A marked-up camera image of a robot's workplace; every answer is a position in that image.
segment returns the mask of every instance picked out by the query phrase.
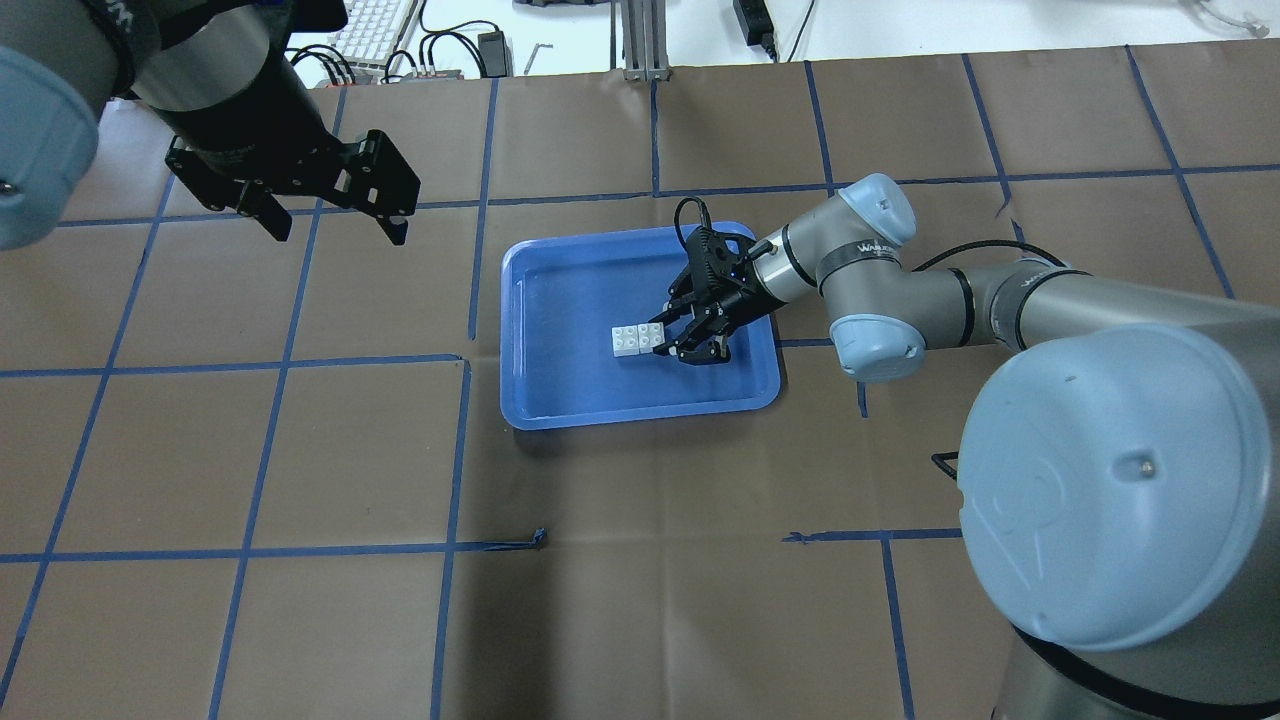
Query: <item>table surface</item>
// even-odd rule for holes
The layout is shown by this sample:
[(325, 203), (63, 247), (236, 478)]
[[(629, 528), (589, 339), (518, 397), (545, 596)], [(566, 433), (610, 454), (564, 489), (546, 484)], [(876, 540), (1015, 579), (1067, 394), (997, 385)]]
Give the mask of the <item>table surface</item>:
[(929, 454), (1004, 350), (860, 388), (812, 299), (776, 314), (764, 410), (517, 432), (502, 255), (664, 225), (689, 193), (767, 233), (881, 170), (919, 215), (904, 264), (1024, 237), (1280, 305), (1277, 59), (315, 91), (421, 176), (398, 249), (306, 200), (285, 243), (202, 211), (166, 128), (111, 104), (65, 220), (0, 256), (0, 717), (987, 717), (1011, 633)]

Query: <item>black power adapter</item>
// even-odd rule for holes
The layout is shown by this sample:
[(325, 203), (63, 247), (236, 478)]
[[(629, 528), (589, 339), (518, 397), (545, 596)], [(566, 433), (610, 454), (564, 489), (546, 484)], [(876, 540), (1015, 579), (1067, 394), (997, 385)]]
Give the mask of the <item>black power adapter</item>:
[(484, 77), (511, 76), (511, 49), (500, 29), (480, 33), (480, 59), (484, 60)]
[(742, 37), (749, 46), (759, 45), (774, 63), (778, 61), (778, 49), (773, 41), (773, 18), (764, 0), (733, 0), (737, 23), (742, 26)]

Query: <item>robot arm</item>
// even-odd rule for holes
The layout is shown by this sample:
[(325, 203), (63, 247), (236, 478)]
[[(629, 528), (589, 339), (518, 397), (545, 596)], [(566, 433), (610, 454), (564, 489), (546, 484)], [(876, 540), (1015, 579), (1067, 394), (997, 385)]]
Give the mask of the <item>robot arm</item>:
[(969, 557), (1020, 637), (992, 717), (1280, 712), (1280, 310), (1053, 259), (908, 273), (914, 233), (884, 176), (749, 247), (704, 218), (659, 315), (694, 320), (654, 351), (727, 361), (698, 342), (814, 290), (859, 380), (1004, 343), (957, 468)]
[(371, 215), (402, 245), (417, 176), (381, 131), (353, 143), (330, 135), (283, 56), (300, 18), (315, 23), (329, 5), (321, 24), (340, 27), (340, 1), (0, 3), (0, 250), (54, 228), (93, 159), (102, 106), (131, 90), (177, 133), (165, 163), (210, 210), (232, 208), (283, 241), (292, 218), (275, 196), (315, 196)]

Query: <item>light blue joint cap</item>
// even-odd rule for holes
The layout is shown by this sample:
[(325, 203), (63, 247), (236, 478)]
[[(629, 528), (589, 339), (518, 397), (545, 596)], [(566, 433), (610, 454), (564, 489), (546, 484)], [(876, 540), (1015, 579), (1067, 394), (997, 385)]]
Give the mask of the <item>light blue joint cap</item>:
[(840, 368), (864, 383), (887, 383), (910, 375), (924, 363), (924, 337), (887, 315), (845, 315), (831, 324)]
[(52, 232), (97, 152), (97, 118), (56, 73), (0, 47), (0, 250)]
[(881, 237), (897, 247), (915, 237), (915, 211), (902, 188), (883, 173), (872, 173), (845, 187), (840, 196)]
[(965, 548), (1024, 632), (1080, 652), (1139, 647), (1240, 571), (1270, 459), (1257, 389), (1206, 336), (1135, 324), (1037, 345), (965, 423)]

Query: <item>black cable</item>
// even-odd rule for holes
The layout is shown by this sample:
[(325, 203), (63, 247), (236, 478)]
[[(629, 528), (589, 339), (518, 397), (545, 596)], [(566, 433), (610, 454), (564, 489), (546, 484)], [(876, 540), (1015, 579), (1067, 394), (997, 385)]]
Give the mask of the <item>black cable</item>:
[(343, 69), (347, 70), (347, 77), (351, 78), (351, 83), (352, 85), (356, 83), (356, 73), (351, 69), (351, 63), (348, 63), (346, 55), (343, 55), (342, 53), (339, 53), (338, 49), (334, 47), (333, 45), (324, 45), (324, 44), (320, 44), (320, 42), (315, 42), (312, 45), (307, 45), (306, 47), (303, 47), (302, 51), (315, 50), (317, 47), (320, 50), (328, 50), (329, 53), (333, 53), (338, 58), (338, 60), (342, 61), (342, 67), (343, 67)]
[(1016, 247), (1019, 250), (1027, 250), (1028, 252), (1032, 252), (1034, 255), (1039, 255), (1041, 258), (1043, 258), (1044, 260), (1048, 260), (1050, 263), (1052, 263), (1053, 265), (1057, 265), (1059, 268), (1065, 268), (1066, 266), (1066, 263), (1064, 263), (1064, 261), (1059, 260), (1057, 258), (1055, 258), (1048, 250), (1044, 250), (1042, 247), (1036, 247), (1034, 245), (1032, 245), (1029, 242), (1018, 242), (1018, 241), (1014, 241), (1014, 240), (979, 240), (978, 242), (966, 242), (964, 245), (957, 245), (957, 246), (952, 247), (951, 250), (947, 250), (946, 252), (934, 255), (933, 258), (929, 258), (928, 260), (925, 260), (924, 263), (922, 263), (920, 265), (918, 265), (911, 272), (913, 273), (919, 273), (920, 270), (928, 270), (933, 265), (937, 265), (938, 263), (946, 260), (947, 258), (951, 258), (952, 255), (959, 255), (959, 254), (966, 252), (969, 250), (978, 250), (979, 247)]
[(422, 6), (417, 9), (417, 27), (422, 28), (422, 32), (425, 32), (428, 35), (440, 35), (440, 33), (444, 33), (444, 32), (453, 32), (453, 31), (462, 29), (462, 28), (468, 27), (468, 26), (475, 26), (475, 24), (489, 26), (489, 27), (493, 28), (494, 32), (502, 32), (502, 28), (498, 27), (498, 23), (495, 23), (493, 20), (467, 20), (465, 23), (458, 23), (458, 24), (456, 24), (453, 27), (447, 27), (447, 28), (443, 28), (443, 29), (428, 29), (426, 24), (424, 24), (424, 22), (422, 22), (422, 10), (426, 10), (426, 3), (422, 3)]
[(434, 35), (434, 36), (429, 35), (429, 36), (422, 37), (422, 40), (419, 41), (419, 44), (417, 44), (417, 59), (422, 60), (422, 45), (426, 44), (426, 59), (424, 60), (424, 63), (428, 67), (434, 68), (435, 67), (435, 58), (434, 58), (434, 53), (433, 51), (435, 49), (435, 42), (438, 40), (440, 40), (442, 37), (452, 37), (452, 38), (457, 40), (458, 42), (461, 42), (462, 47), (465, 47), (466, 51), (471, 55), (471, 59), (475, 60), (476, 68), (480, 69), (480, 77), (488, 77), (489, 76), (489, 70), (488, 70), (488, 68), (485, 68), (485, 64), (484, 64), (484, 58), (480, 56), (480, 49), (476, 47), (474, 42), (471, 42), (471, 38), (466, 37), (465, 35), (457, 33), (457, 32), (445, 32), (445, 33), (442, 33), (442, 35)]
[(689, 246), (685, 243), (685, 233), (680, 231), (680, 211), (684, 210), (685, 205), (689, 205), (690, 202), (698, 204), (699, 220), (701, 220), (703, 227), (712, 227), (712, 214), (707, 210), (707, 204), (703, 202), (701, 197), (686, 197), (676, 204), (676, 215), (672, 219), (672, 223), (676, 225), (676, 240), (678, 240), (680, 246), (685, 249)]
[[(285, 49), (285, 53), (288, 53), (289, 50), (297, 50), (297, 49), (296, 47), (288, 47), (288, 49)], [(293, 55), (293, 59), (289, 60), (289, 64), (293, 65), (293, 67), (297, 67), (298, 63), (301, 63), (302, 60), (306, 60), (307, 58), (315, 58), (316, 60), (320, 60), (320, 64), (324, 65), (324, 72), (329, 76), (329, 85), (334, 85), (334, 86), (342, 85), (340, 82), (338, 82), (338, 76), (335, 74), (338, 72), (338, 64), (334, 61), (333, 58), (330, 58), (328, 55), (321, 55), (319, 53), (312, 53), (310, 50), (307, 50), (307, 51), (298, 50)]]
[(959, 452), (934, 452), (933, 455), (929, 456), (929, 460), (933, 460), (933, 464), (938, 466), (938, 470), (946, 473), (947, 477), (951, 478), (952, 480), (956, 479), (959, 473), (956, 473), (955, 468), (947, 464), (947, 460), (959, 460), (959, 459), (960, 459)]
[(788, 63), (796, 56), (796, 47), (800, 47), (800, 38), (804, 37), (804, 28), (809, 24), (809, 15), (813, 14), (813, 6), (817, 3), (818, 0), (809, 0), (809, 9), (804, 12), (804, 20), (800, 23), (800, 29), (796, 31), (796, 41), (791, 44), (791, 54), (787, 55)]
[(413, 56), (410, 55), (407, 50), (397, 50), (397, 51), (392, 53), (390, 58), (387, 58), (387, 63), (383, 65), (383, 83), (384, 85), (392, 79), (392, 63), (396, 61), (396, 58), (398, 55), (404, 55), (404, 59), (408, 60), (408, 64), (413, 65), (413, 74), (417, 74), (417, 60), (415, 60)]

